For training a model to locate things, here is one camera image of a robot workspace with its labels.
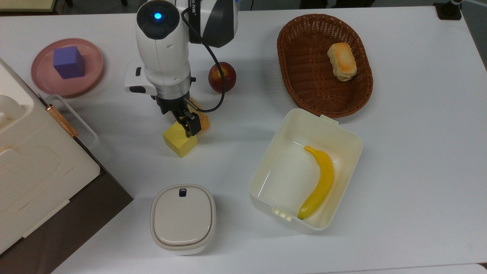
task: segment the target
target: basket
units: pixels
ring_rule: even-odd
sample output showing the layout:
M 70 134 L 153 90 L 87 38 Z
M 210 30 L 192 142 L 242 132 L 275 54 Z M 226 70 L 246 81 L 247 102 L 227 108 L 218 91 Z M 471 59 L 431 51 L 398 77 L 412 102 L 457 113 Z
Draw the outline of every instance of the basket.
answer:
M 347 82 L 333 75 L 327 55 L 334 43 L 350 45 L 357 74 Z M 289 21 L 277 40 L 282 79 L 296 105 L 317 116 L 357 112 L 372 93 L 372 71 L 357 33 L 338 18 L 308 14 Z

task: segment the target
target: white storage box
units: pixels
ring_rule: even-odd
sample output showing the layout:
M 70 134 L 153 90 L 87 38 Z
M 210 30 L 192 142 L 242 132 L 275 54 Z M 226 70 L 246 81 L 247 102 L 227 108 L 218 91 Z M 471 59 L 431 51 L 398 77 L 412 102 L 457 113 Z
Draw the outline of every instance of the white storage box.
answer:
M 215 200 L 199 185 L 175 185 L 155 197 L 150 232 L 155 243 L 178 255 L 201 252 L 215 232 Z
M 300 220 L 298 211 L 320 176 L 316 160 L 304 150 L 306 145 L 330 156 L 334 181 L 317 211 Z M 330 224 L 361 152 L 362 140 L 338 122 L 303 109 L 291 110 L 250 181 L 252 203 L 301 233 L 322 230 Z
M 0 59 L 0 253 L 99 173 L 99 165 Z

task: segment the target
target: banana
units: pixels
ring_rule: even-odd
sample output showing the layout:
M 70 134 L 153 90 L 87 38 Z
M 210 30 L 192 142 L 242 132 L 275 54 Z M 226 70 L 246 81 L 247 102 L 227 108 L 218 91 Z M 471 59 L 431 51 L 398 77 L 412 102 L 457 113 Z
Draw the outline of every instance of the banana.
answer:
M 333 183 L 333 162 L 325 152 L 316 150 L 310 146 L 305 146 L 304 149 L 311 153 L 319 166 L 320 175 L 318 185 L 313 192 L 308 196 L 306 201 L 298 212 L 299 219 L 305 219 L 311 216 L 325 200 Z

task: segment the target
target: plastic bin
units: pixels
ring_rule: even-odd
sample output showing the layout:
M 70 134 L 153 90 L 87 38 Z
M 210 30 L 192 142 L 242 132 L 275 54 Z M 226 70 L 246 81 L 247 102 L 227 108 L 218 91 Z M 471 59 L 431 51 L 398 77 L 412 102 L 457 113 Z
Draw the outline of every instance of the plastic bin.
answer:
M 320 176 L 309 145 L 326 152 L 334 166 L 328 196 L 309 218 L 296 216 Z M 326 116 L 291 110 L 264 154 L 249 189 L 255 207 L 303 234 L 325 229 L 331 222 L 362 152 L 362 140 Z

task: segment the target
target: red apple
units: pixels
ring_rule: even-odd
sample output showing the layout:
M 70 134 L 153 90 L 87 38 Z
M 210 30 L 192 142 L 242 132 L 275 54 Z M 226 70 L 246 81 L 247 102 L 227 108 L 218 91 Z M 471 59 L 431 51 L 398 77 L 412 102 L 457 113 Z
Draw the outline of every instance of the red apple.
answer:
M 225 77 L 226 81 L 226 93 L 235 86 L 235 82 L 237 81 L 237 73 L 229 63 L 220 62 L 220 66 L 222 67 L 223 76 Z M 208 82 L 216 92 L 223 92 L 222 77 L 216 64 L 211 67 L 210 72 L 208 73 Z

